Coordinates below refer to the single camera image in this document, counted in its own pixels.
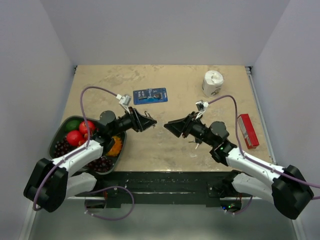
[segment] wooden tabletop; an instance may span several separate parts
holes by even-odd
[[[193,137],[175,137],[163,126],[168,121],[186,117],[197,111],[195,102],[209,101],[202,92],[202,80],[209,70],[223,75],[224,84],[217,97],[235,97],[239,114],[249,114],[260,146],[248,150],[239,131],[243,149],[271,163],[265,135],[244,66],[237,65],[79,65],[76,69],[63,119],[72,115],[81,116],[80,93],[87,86],[99,86],[116,94],[133,96],[134,90],[166,88],[168,102],[133,105],[140,113],[148,111],[157,120],[155,128],[144,132],[127,131],[127,141],[116,171],[230,171],[216,163],[205,143],[195,149]],[[124,110],[119,101],[104,91],[89,89],[83,98],[84,111],[88,118],[99,119],[103,111],[111,110],[122,116]],[[230,133],[229,140],[237,144],[235,135],[235,107],[231,99],[224,98],[209,106],[202,122],[225,123]]]

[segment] white roll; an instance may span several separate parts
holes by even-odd
[[[207,71],[203,78],[202,90],[207,97],[212,97],[220,92],[224,77],[218,71]]]

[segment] red box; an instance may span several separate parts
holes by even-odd
[[[238,117],[238,123],[248,149],[255,149],[258,147],[259,141],[254,126],[251,123],[249,114],[240,114]]]

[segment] white wall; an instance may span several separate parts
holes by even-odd
[[[289,0],[41,0],[76,64],[251,66]]]
[[[320,1],[291,0],[253,67],[253,80],[279,164],[320,184]],[[318,240],[320,201],[301,217]]]
[[[19,237],[23,190],[58,127],[73,66],[39,0],[0,2],[0,239]]]

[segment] fruit tray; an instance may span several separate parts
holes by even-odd
[[[48,154],[52,159],[57,158],[59,156],[57,155],[57,149],[58,151],[62,151],[63,154],[66,154],[77,148],[75,146],[71,146],[66,140],[66,136],[68,134],[66,130],[67,124],[74,120],[82,122],[84,121],[84,118],[81,116],[70,116],[61,124],[61,126],[55,133],[48,149]],[[91,121],[95,125],[98,122],[97,120],[91,119],[91,118],[87,118],[87,120]],[[86,166],[84,166],[80,170],[80,172],[89,170],[89,171],[95,171],[97,174],[100,174],[100,175],[106,175],[111,173],[115,169],[121,157],[121,154],[125,146],[127,134],[126,132],[122,132],[115,137],[117,140],[121,140],[121,143],[122,143],[122,147],[119,154],[117,156],[106,156],[107,152],[104,152],[102,154],[102,157],[88,163]]]

